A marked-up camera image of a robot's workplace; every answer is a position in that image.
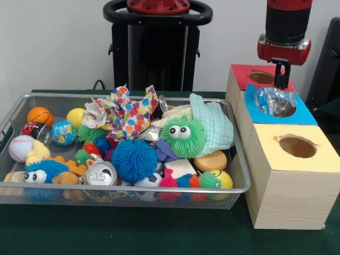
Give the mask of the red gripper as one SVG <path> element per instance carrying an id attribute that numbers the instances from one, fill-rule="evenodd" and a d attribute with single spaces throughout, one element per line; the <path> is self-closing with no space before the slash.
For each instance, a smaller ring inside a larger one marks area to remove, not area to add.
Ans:
<path id="1" fill-rule="evenodd" d="M 271 62 L 273 58 L 287 60 L 289 63 L 284 63 L 284 74 L 281 73 L 282 64 L 276 63 L 275 81 L 276 88 L 287 89 L 290 78 L 290 65 L 303 65 L 309 55 L 311 49 L 311 40 L 304 39 L 295 45 L 277 45 L 273 44 L 265 34 L 261 34 L 258 40 L 257 51 L 258 57 L 261 60 Z"/>

